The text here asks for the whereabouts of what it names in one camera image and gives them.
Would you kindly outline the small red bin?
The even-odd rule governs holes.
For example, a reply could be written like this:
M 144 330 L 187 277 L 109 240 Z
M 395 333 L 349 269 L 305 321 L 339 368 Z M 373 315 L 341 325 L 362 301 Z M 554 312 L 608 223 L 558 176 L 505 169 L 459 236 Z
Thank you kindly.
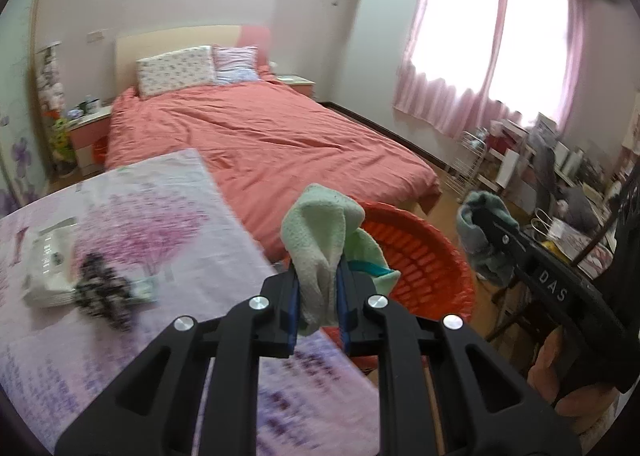
M 102 136 L 92 144 L 92 159 L 95 164 L 103 166 L 108 153 L 108 137 Z

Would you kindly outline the teal green sock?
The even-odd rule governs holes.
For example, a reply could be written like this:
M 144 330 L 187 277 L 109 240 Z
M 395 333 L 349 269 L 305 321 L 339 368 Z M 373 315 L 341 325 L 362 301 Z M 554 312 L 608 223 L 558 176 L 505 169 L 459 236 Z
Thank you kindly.
M 502 199 L 484 190 L 473 190 L 466 195 L 456 217 L 460 245 L 470 267 L 489 283 L 503 288 L 514 275 L 513 262 L 495 250 L 483 229 L 473 222 L 475 210 L 488 210 L 493 216 L 514 228 L 519 228 Z

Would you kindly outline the pink window curtain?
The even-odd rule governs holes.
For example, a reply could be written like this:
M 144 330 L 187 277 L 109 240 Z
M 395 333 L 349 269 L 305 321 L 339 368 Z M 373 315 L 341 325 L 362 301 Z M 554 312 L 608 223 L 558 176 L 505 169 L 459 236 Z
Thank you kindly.
M 588 0 L 418 0 L 394 107 L 455 138 L 518 114 L 564 128 Z

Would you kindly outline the pink striped pillow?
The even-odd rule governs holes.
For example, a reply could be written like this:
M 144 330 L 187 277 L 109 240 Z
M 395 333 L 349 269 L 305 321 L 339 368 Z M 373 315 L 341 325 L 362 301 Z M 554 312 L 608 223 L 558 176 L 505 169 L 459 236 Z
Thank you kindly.
M 216 83 L 228 86 L 258 81 L 260 77 L 257 71 L 257 57 L 256 46 L 214 46 Z

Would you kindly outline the white floral pillow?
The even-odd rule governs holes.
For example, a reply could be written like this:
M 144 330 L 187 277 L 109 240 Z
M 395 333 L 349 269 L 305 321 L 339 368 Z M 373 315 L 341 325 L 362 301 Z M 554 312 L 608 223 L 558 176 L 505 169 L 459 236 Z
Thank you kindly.
M 140 98 L 194 86 L 213 86 L 216 72 L 211 46 L 194 46 L 137 60 Z

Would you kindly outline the white wet wipes pack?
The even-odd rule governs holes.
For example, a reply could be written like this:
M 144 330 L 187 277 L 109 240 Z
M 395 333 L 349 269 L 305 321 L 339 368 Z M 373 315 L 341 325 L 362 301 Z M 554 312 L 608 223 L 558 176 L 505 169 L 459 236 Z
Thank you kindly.
M 77 220 L 68 218 L 35 234 L 23 285 L 23 300 L 31 308 L 56 308 L 74 302 L 77 231 Z

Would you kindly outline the coral pink bed duvet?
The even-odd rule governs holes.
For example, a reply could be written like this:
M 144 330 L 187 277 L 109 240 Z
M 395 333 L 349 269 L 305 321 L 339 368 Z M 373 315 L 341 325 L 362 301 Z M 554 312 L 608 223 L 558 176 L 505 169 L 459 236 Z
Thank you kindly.
M 116 98 L 107 169 L 187 148 L 200 154 L 270 261 L 283 258 L 281 221 L 312 183 L 358 202 L 417 204 L 424 212 L 442 194 L 436 172 L 411 150 L 269 74 L 152 98 L 129 88 Z

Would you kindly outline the black white mug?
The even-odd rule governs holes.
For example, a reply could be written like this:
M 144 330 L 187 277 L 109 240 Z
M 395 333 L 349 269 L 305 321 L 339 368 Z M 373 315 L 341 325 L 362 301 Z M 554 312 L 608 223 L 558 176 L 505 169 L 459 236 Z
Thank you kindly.
M 102 107 L 102 101 L 100 98 L 92 98 L 87 96 L 76 106 L 72 107 L 66 112 L 66 118 L 68 120 L 78 120 L 87 115 L 92 115 Z

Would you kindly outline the red laundry basket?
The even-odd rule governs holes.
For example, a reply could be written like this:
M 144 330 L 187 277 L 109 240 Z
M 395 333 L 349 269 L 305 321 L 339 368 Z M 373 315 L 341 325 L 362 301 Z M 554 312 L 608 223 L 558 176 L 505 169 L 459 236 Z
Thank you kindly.
M 466 322 L 475 306 L 475 282 L 462 254 L 432 224 L 382 202 L 364 202 L 362 228 L 401 274 L 390 298 L 429 320 L 456 314 Z

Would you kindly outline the beige wooden headboard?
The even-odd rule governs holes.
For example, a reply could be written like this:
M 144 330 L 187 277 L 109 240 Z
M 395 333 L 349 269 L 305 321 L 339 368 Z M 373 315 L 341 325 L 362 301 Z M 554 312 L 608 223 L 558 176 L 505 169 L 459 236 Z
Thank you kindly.
M 252 25 L 177 27 L 130 34 L 115 41 L 114 79 L 116 93 L 137 84 L 137 60 L 194 46 L 256 46 L 258 65 L 269 64 L 271 31 Z

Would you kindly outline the pink white nightstand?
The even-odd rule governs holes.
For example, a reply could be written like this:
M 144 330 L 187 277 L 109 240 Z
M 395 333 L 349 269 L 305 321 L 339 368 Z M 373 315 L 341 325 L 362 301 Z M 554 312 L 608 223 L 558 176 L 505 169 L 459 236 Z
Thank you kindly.
M 92 115 L 71 122 L 67 127 L 77 165 L 83 176 L 92 176 L 104 170 L 104 165 L 93 162 L 92 144 L 102 136 L 108 137 L 110 134 L 111 113 L 111 106 L 104 106 Z

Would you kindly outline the far side nightstand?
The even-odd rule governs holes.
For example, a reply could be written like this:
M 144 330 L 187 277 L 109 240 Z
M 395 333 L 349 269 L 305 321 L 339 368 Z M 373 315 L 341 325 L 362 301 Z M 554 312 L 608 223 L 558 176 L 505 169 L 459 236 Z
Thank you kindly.
M 276 75 L 280 83 L 285 84 L 299 94 L 305 95 L 307 98 L 314 98 L 314 86 L 312 80 L 298 75 Z

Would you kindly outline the floral sliding wardrobe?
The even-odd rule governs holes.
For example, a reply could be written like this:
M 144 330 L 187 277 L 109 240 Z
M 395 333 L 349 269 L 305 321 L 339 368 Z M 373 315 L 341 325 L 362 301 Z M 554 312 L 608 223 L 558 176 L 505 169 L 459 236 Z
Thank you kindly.
M 38 0 L 9 0 L 1 12 L 1 214 L 39 199 L 52 172 L 35 88 Z

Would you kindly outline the black floral fabric scrunchie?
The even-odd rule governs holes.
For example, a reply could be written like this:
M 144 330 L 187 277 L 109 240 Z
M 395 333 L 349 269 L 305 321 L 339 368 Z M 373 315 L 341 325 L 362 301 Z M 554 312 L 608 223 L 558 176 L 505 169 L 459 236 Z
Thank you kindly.
M 131 283 L 106 264 L 102 254 L 92 252 L 82 260 L 75 286 L 75 306 L 90 317 L 103 318 L 120 332 L 131 328 Z

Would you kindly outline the stuffed toy column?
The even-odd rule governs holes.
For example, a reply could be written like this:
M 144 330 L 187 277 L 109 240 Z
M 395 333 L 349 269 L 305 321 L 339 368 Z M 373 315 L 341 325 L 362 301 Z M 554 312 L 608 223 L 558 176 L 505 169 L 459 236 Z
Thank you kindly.
M 36 86 L 42 122 L 53 161 L 54 172 L 64 178 L 77 168 L 77 160 L 67 132 L 66 101 L 54 42 L 36 54 Z

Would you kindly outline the cluttered desk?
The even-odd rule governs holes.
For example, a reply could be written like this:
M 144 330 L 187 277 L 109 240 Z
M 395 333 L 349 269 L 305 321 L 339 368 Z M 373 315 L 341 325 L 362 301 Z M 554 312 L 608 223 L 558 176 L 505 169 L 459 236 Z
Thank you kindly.
M 556 139 L 554 122 L 539 117 L 529 131 L 527 146 L 533 151 L 529 167 L 535 175 L 539 202 L 526 230 L 562 260 L 576 264 L 591 278 L 597 277 L 613 260 L 616 211 L 622 204 L 623 189 L 639 177 L 631 173 L 626 179 L 615 180 L 608 198 L 595 202 L 587 194 L 588 185 L 570 182 L 556 168 L 561 143 Z

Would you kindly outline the light green towel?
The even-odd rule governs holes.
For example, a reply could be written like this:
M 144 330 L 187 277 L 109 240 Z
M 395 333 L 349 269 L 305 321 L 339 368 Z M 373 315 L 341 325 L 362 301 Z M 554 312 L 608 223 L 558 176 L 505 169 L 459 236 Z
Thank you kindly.
M 282 244 L 299 280 L 300 320 L 304 336 L 337 324 L 336 276 L 341 260 L 370 276 L 374 291 L 387 297 L 400 272 L 362 224 L 366 212 L 352 198 L 320 184 L 310 184 L 281 223 Z

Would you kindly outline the floral pink table cloth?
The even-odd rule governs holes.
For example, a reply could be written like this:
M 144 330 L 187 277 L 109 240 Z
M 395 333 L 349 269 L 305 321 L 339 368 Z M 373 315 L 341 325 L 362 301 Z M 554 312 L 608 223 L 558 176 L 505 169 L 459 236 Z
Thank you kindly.
M 96 252 L 156 297 L 118 332 L 72 306 L 24 300 L 36 236 L 73 221 L 75 257 Z M 1 221 L 1 387 L 47 450 L 176 317 L 210 320 L 257 294 L 272 266 L 194 150 L 118 168 L 18 209 Z M 322 332 L 286 360 L 259 367 L 262 455 L 373 455 L 378 392 Z

